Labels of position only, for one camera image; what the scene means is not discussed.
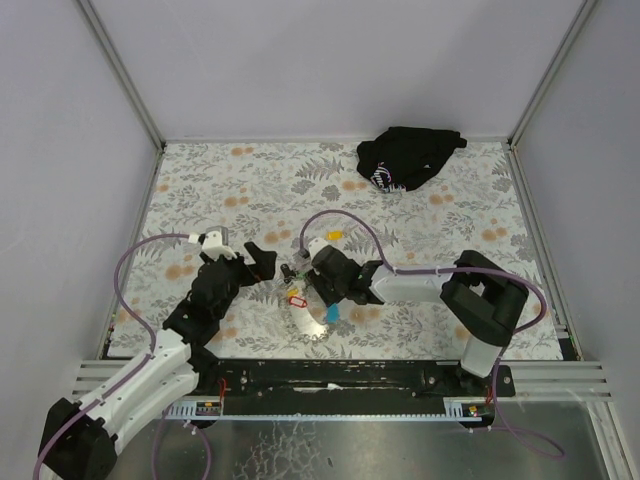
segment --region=floral pattern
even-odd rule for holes
[[[356,172],[355,143],[170,144],[143,237],[204,232],[224,225],[229,243],[242,251],[253,240],[278,252],[278,264],[295,263],[306,219],[344,209],[368,222],[396,265],[451,263],[475,249],[506,270],[540,284],[533,245],[500,143],[469,143],[438,176],[413,192],[382,193]],[[328,215],[309,229],[358,262],[377,258],[371,238],[350,219]],[[136,255],[125,297],[158,328],[184,297],[196,275],[198,248],[159,241]],[[321,338],[303,335],[292,321],[282,281],[242,289],[209,348],[221,357],[455,359],[469,336],[441,304],[400,302],[384,306],[340,304],[340,319]],[[325,308],[310,297],[321,320]],[[535,297],[522,322],[539,311]],[[148,338],[124,310],[116,312],[108,356],[130,357]],[[550,315],[514,337],[510,359],[559,359]]]

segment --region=purple cable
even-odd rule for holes
[[[158,452],[160,451],[160,435],[162,434],[162,430],[164,430],[164,424],[167,420],[167,414],[169,413],[169,409],[171,409],[171,405],[169,405],[163,412],[162,417],[160,418],[160,423],[158,424],[158,428],[156,429],[156,434],[153,437],[153,448],[151,449],[151,475],[153,480],[158,480],[158,467],[157,467],[157,458]],[[212,452],[211,445],[209,444],[209,439],[204,434],[202,430],[196,428],[196,433],[204,443],[204,449],[207,452],[207,466],[204,469],[204,475],[202,475],[202,480],[206,480],[209,476],[209,472],[211,471],[211,463],[212,463]]]
[[[528,323],[525,323],[524,325],[516,328],[514,330],[514,334],[516,333],[520,333],[523,332],[524,330],[526,330],[527,328],[531,328],[535,325],[537,325],[547,314],[548,311],[548,305],[547,305],[547,301],[544,298],[544,295],[542,294],[542,291],[533,283],[531,283],[530,281],[519,277],[518,275],[515,275],[513,273],[509,273],[509,272],[505,272],[502,270],[493,270],[490,268],[479,268],[479,267],[454,267],[454,268],[424,268],[424,269],[418,269],[418,270],[402,270],[399,268],[394,267],[393,265],[391,265],[391,263],[389,263],[389,261],[387,260],[387,257],[385,257],[384,255],[384,251],[382,249],[382,244],[380,243],[380,240],[378,239],[378,236],[376,235],[376,232],[373,231],[373,229],[367,225],[363,220],[361,220],[360,218],[358,218],[356,215],[354,215],[353,213],[349,213],[345,210],[323,210],[322,212],[318,212],[315,215],[313,215],[311,218],[309,218],[309,220],[307,220],[305,222],[305,224],[302,226],[302,230],[300,230],[300,250],[304,249],[304,234],[307,230],[307,228],[309,227],[309,225],[311,225],[311,223],[316,220],[319,217],[322,217],[324,215],[329,215],[329,214],[339,214],[339,215],[345,215],[349,218],[351,218],[352,220],[355,220],[356,222],[358,222],[366,231],[367,233],[371,236],[371,238],[373,239],[373,242],[376,245],[376,248],[378,250],[378,254],[380,255],[380,259],[382,260],[382,264],[389,269],[390,271],[392,271],[394,274],[396,275],[438,275],[438,274],[443,274],[443,273],[481,273],[481,274],[485,274],[485,275],[493,275],[496,277],[503,277],[506,278],[508,280],[512,280],[514,282],[518,282],[521,285],[524,285],[525,287],[527,287],[529,290],[531,290],[536,297],[538,297],[538,300],[540,301],[540,313],[538,313],[538,315],[531,320]],[[497,382],[497,378],[498,378],[498,367],[500,366],[500,360],[502,358],[502,354],[504,353],[504,350],[500,353],[500,355],[498,356],[498,359],[496,360],[496,363],[493,367],[493,372],[492,372],[492,376],[493,376],[493,384],[492,384],[492,391],[493,391],[493,403],[495,405],[495,410],[496,410],[496,414],[497,416],[500,418],[500,420],[502,420],[502,423],[504,424],[503,427],[495,427],[492,428],[492,430],[498,430],[498,431],[508,431],[510,432],[515,438],[516,440],[518,440],[522,445],[524,445],[525,447],[529,448],[530,450],[532,450],[533,452],[539,454],[539,455],[543,455],[545,457],[548,458],[552,458],[555,460],[561,460],[563,458],[565,458],[566,456],[566,452],[564,451],[564,449],[558,445],[557,442],[555,442],[553,439],[538,433],[538,432],[534,432],[532,430],[526,430],[523,428],[514,428],[511,425],[509,425],[509,423],[507,423],[507,421],[505,420],[505,418],[502,415],[502,411],[500,410],[500,407],[498,406],[498,395],[497,395],[497,390],[496,390],[496,382]],[[526,434],[526,435],[532,435],[534,437],[540,438],[546,442],[548,442],[549,444],[551,444],[553,447],[555,447],[559,454],[553,454],[553,453],[548,453],[545,452],[544,450],[539,449],[538,447],[532,445],[531,443],[527,442],[526,440],[522,439],[522,437],[520,435],[518,435],[518,433],[520,434]]]
[[[189,238],[189,235],[184,233],[163,233],[161,235],[154,235],[152,237],[145,238],[144,240],[140,240],[138,243],[135,243],[134,245],[132,245],[131,248],[129,248],[126,252],[122,254],[122,257],[120,257],[120,260],[118,260],[118,264],[116,265],[116,269],[113,274],[113,287],[116,292],[116,297],[118,298],[118,301],[120,302],[122,307],[129,313],[129,315],[131,315],[138,323],[140,323],[144,327],[144,329],[149,333],[149,336],[151,337],[150,343],[151,343],[152,352],[156,346],[156,334],[151,328],[151,326],[147,322],[145,322],[140,317],[140,315],[135,313],[131,309],[131,307],[127,305],[127,302],[125,302],[124,297],[122,296],[122,291],[120,290],[120,269],[122,268],[122,265],[124,264],[127,257],[129,257],[129,255],[131,255],[131,253],[133,253],[136,249],[138,249],[142,245],[145,245],[154,240],[159,240],[161,238]],[[149,362],[149,360],[151,360],[151,354],[146,354],[143,357],[142,361],[133,370],[131,370],[124,377],[122,377],[122,379],[116,382],[110,389],[104,392],[104,394],[102,395],[102,399],[104,400],[106,398],[109,398],[111,395],[113,395],[113,393],[116,390],[122,387],[122,385],[124,385],[131,378],[133,378],[136,373],[142,370],[142,368]],[[36,461],[36,465],[33,469],[33,480],[40,479],[40,469],[42,468],[44,459],[47,457],[47,455],[49,454],[49,451],[53,448],[53,446],[58,441],[58,439],[60,439],[60,437],[62,437],[62,435],[64,435],[64,433],[67,430],[69,430],[80,418],[82,418],[83,415],[93,410],[99,404],[100,404],[100,399],[96,399],[93,402],[91,402],[89,405],[87,405],[85,408],[81,409],[78,413],[76,413],[73,417],[71,417],[64,425],[62,425],[62,427],[60,427],[60,429],[53,435],[53,437],[49,439],[47,444],[44,446],[44,448],[38,455],[38,460]]]
[[[153,242],[155,240],[160,240],[162,238],[189,238],[189,235],[187,235],[186,233],[161,233],[160,235],[153,235],[151,237],[145,238],[144,240],[140,240],[138,243],[133,244],[126,252],[122,254],[122,257],[120,257],[120,260],[118,260],[116,269],[113,272],[113,289],[116,292],[116,297],[118,298],[120,305],[122,305],[122,308],[124,308],[135,321],[142,325],[142,327],[151,337],[150,347],[152,352],[156,348],[156,332],[154,332],[153,328],[151,328],[151,325],[145,322],[140,317],[140,315],[134,312],[133,309],[124,300],[122,290],[120,290],[120,269],[122,268],[122,265],[127,260],[127,258],[129,258],[129,255],[131,255],[135,250],[140,248],[142,245],[146,245],[147,243]]]
[[[498,406],[497,387],[498,387],[498,368],[500,368],[500,360],[502,359],[503,353],[504,353],[504,350],[498,356],[498,359],[496,360],[496,363],[493,366],[493,371],[491,372],[491,376],[492,376],[491,391],[493,393],[493,405],[496,409],[496,416],[500,418],[500,420],[502,420],[503,426],[491,427],[491,430],[509,432],[511,433],[511,435],[513,435],[516,438],[516,440],[518,440],[518,442],[520,442],[529,450],[537,453],[538,455],[542,455],[543,457],[547,457],[552,460],[563,460],[567,456],[567,453],[565,452],[564,448],[562,448],[555,440],[547,437],[546,435],[543,435],[542,433],[539,433],[533,430],[528,430],[526,428],[514,428],[511,425],[509,425],[509,423],[505,420],[504,416],[502,415],[502,410],[500,410],[500,407]],[[524,438],[522,438],[522,434],[531,435],[539,438],[540,440],[544,440],[545,442],[552,445],[558,451],[558,453],[545,452],[544,450],[536,447],[530,442],[527,442]]]

